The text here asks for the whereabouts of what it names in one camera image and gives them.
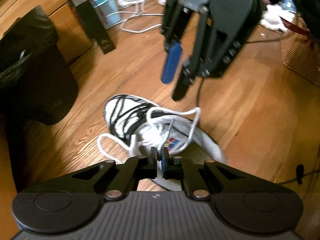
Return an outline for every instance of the trash bag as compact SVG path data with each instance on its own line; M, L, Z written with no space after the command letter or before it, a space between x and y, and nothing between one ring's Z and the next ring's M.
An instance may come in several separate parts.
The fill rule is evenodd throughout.
M57 31L40 6L18 18L0 40L0 89L14 86L30 59L57 41Z

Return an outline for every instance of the red ribbon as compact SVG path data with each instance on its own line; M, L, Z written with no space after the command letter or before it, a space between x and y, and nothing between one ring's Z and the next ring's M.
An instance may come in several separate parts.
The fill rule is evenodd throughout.
M314 49L315 42L313 41L311 32L309 30L302 29L301 27L299 27L299 26L287 21L286 19L283 19L282 17L280 17L280 19L282 20L282 23L283 23L284 27L286 27L290 31L293 31L295 33L307 36L307 39L304 41L304 43L309 43L309 46L310 46L311 50Z

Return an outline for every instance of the shoelace aglet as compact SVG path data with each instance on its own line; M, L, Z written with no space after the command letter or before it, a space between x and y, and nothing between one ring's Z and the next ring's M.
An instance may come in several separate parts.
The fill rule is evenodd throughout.
M170 124L169 124L169 128L168 128L168 131L170 132L172 126L173 126L173 122L174 122L174 118L172 118Z

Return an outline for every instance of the black and white sneaker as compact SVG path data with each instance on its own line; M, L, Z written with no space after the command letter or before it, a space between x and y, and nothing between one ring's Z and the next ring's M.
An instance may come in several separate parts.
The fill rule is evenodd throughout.
M226 164L227 160L221 148L208 134L196 127L200 113L199 107L188 112L177 112L160 107L145 98L126 94L116 95L106 103L103 111L110 133L101 134L97 145L103 155L121 163L102 149L102 138L108 137L119 143L128 151L128 157L148 156L151 147L157 147L158 151L162 147L167 147L170 155L184 156L187 147L191 143L196 143L205 154L192 155L191 159L195 163L203 164L206 159L214 159ZM190 114L195 114L193 121L182 117ZM168 131L172 119L174 123ZM158 177L153 181L168 190L181 190L179 181L162 178L160 162L158 162Z

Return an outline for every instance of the white shoelace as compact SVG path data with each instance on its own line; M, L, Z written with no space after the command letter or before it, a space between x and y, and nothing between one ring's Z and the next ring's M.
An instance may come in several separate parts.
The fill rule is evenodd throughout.
M148 125L150 127L152 127L152 130L153 130L151 136L152 137L154 137L154 136L155 137L159 137L161 132L162 132L162 130L163 130L163 124L153 122L153 120L155 119L155 118L151 118L151 114L152 114L153 111L162 111L162 112L165 112L165 113L174 114L174 115L178 115L178 116L195 114L195 117L193 119L193 122L192 122L192 125L191 125L191 129L190 129L190 133L189 133L187 141L181 147L179 147L177 150L170 152L170 155L176 155L176 154L179 154L182 151L184 151L192 141L193 134L194 134L196 126L197 126L197 124L199 122L199 118L200 118L200 114L201 114L201 108L195 107L194 109L192 109L190 111L187 111L187 112L177 112L177 111L173 111L171 109L158 107L158 106L150 108L146 113L146 118L147 118ZM163 139L159 143L159 145L157 147L158 152L161 151L161 149L166 144L166 142L167 142L167 140L169 138L169 135L170 135L170 128L171 128L171 126L169 127L168 131L166 131ZM114 136L114 135L112 135L110 133L103 133L103 134L99 135L98 139L97 139L97 146L98 146L100 152L104 156L106 156L107 158L112 159L112 160L116 161L117 163L122 163L122 162L119 159L111 156L110 154L106 153L103 150L103 148L101 146L101 140L104 137L107 137L107 138L110 138L110 139L114 140L116 143L121 145L127 152L129 152L130 153L129 155L131 155L131 156L140 155L139 150L138 150L138 147L140 145L146 146L146 145L150 145L150 144L155 143L155 140L152 139L152 138L149 139L149 140L137 141L137 136L135 134L133 134L131 136L130 146L127 146L121 139L119 139L118 137L116 137L116 136Z

